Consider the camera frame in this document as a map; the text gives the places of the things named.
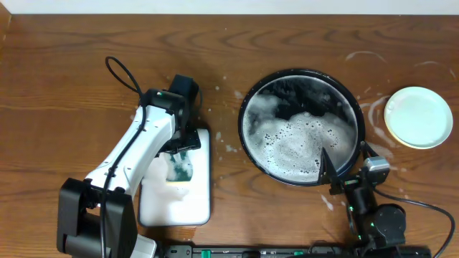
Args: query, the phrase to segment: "wooden table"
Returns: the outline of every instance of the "wooden table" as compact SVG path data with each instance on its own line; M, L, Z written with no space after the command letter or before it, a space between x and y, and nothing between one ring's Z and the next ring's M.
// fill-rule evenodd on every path
M240 147L235 92L246 93L271 72L307 67L340 80L360 103L407 85L428 87L458 119L458 42L455 16L13 16L0 70L0 256L62 256L55 247L58 190L68 177L83 179L109 154L136 106L136 95L105 68L107 55L124 62L143 90L167 88L175 74L193 77L204 93L200 118L212 139L216 132L224 139L212 142L210 221L168 229L167 237L195 244L309 245L349 236L344 198L329 196L327 186L278 183L243 151L228 153L225 145ZM393 153L389 160L398 168L380 189L459 218L458 131L430 150L391 148L369 126L368 108L363 111L368 141ZM374 120L386 129L377 114ZM403 207L407 243L436 252L448 219ZM443 257L459 255L457 239Z

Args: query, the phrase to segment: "soapy water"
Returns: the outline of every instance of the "soapy water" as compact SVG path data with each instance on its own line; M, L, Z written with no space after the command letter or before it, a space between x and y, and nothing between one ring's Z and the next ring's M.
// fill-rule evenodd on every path
M297 106L297 113L291 106ZM317 181L322 148L338 171L356 147L356 118L349 102L312 77L289 76L268 83L252 96L242 119L245 145L255 162L286 181Z

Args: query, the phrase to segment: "small white dish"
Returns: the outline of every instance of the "small white dish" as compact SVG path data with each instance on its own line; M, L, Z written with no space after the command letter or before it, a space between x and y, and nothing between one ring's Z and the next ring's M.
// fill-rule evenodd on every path
M384 109L389 132L411 148L440 145L453 129L453 114L446 101L423 87L406 87L390 97Z

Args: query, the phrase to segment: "soap suds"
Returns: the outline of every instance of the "soap suds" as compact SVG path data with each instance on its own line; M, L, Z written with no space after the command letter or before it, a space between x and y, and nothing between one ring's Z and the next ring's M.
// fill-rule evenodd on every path
M415 67L418 67L420 65L438 65L438 66L444 67L445 69L448 69L448 72L451 74L451 76L453 76L453 79L457 80L456 74L454 73L453 69L448 68L446 65L444 65L442 63L439 63L439 62L436 62L436 61L426 61L426 62L421 62L421 63L415 64Z
M333 204L331 204L323 194L321 194L321 197L322 197L322 201L327 205L327 208L330 211L333 211Z
M362 103L362 104L360 104L360 109L366 108L366 107L369 107L369 106L370 106L369 103Z
M397 146L397 144L395 144L395 142L386 136L386 133L381 129L381 128L378 128L375 124L374 124L374 120L373 120L373 112L374 112L374 108L380 104L382 104L388 97L390 97L389 95L387 96L384 96L384 97L381 97L380 99L378 99L377 101L373 102L371 105L370 105L370 110L368 111L368 121L370 122L370 125L373 126L373 129L374 129L374 132L381 138L383 139L384 141L386 141L391 148L394 148Z
M380 54L377 54L377 53L371 52L371 51L357 51L357 52L353 52L353 53L347 55L346 61L348 61L348 60L354 58L356 54L373 54L373 55L377 56L381 61L387 63L386 59L384 59Z
M386 133L379 127L374 126L374 133L376 133L382 140L384 140L391 148L397 147L397 144L394 141L387 137Z
M394 154L388 148L382 147L381 145L377 145L374 143L368 143L368 145L373 149L373 151L378 153L378 155L383 156L388 160L394 159Z
M232 152L237 152L237 149L231 147L231 145L228 144L228 145L227 145L227 152L231 152L231 151L232 151Z
M291 82L275 80L271 83L282 86L277 90L287 97L295 96L289 87L300 84L304 79L297 81L298 77L290 78ZM242 133L250 154L267 173L288 181L311 182L318 178L322 148L327 150L337 170L350 159L356 145L355 122L351 122L354 123L351 126L331 113L314 116L303 112L292 115L288 120L276 118L276 110L290 103L266 94L266 91L262 88L261 93L255 94L247 104ZM316 99L324 102L330 101L330 95L323 92L308 94L315 94ZM341 101L339 108L346 112L350 104ZM351 116L349 119L355 121L354 113L348 113Z
M191 176L193 176L193 165L191 164L191 160L187 154L185 154L185 156L183 156L183 154L180 153L173 155L167 153L161 154L163 154L163 157L168 166L167 180L175 181L177 179L177 177L179 176L176 172L177 169L185 171L188 177L190 178Z
M420 65L441 65L441 64L436 61L425 61L425 62L415 64L415 67L418 67Z
M166 184L166 180L176 177L174 166L181 166L188 175L192 173L192 165L189 164L189 159L185 158L182 160L181 158L177 158L176 161L179 163L172 163L170 157L171 155L169 154L161 153L158 158L154 158L148 166L144 179L141 182L145 189L155 193L152 197L158 198L161 201L182 200L189 193L189 189L177 188Z
M376 125L379 124L379 116L381 115L381 110L377 110L376 112Z
M450 68L450 74L453 76L454 80L457 80L456 74L453 72L453 69Z
M237 90L235 90L235 96L238 100L241 100L244 98L244 95L241 92L238 92Z

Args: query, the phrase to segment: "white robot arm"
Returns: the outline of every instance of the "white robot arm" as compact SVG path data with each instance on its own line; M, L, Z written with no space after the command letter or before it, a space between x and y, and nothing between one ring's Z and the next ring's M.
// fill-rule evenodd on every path
M189 116L199 91L192 78L176 75L168 91L148 90L142 100L147 102L146 121L139 107L129 129L108 157L85 180L69 178L62 185L59 197L57 249L73 257L96 258L101 255L99 216L86 212L105 199L105 250L111 258L151 258L156 244L137 233L133 197L151 161L160 152L178 153L201 147L198 132L189 124ZM123 156L123 149L138 133ZM120 158L104 184L109 168Z
M110 155L94 171L86 176L86 179L91 180L92 186L103 187L107 178L108 168L112 166L113 161L138 130L142 115L142 108L139 107L131 126ZM148 165L150 165L164 144L171 140L174 133L174 114L170 115L163 108L149 105L146 108L146 123L143 131L118 164L116 176L110 180L108 190L114 191L115 188L121 187L125 190L126 194L134 197Z

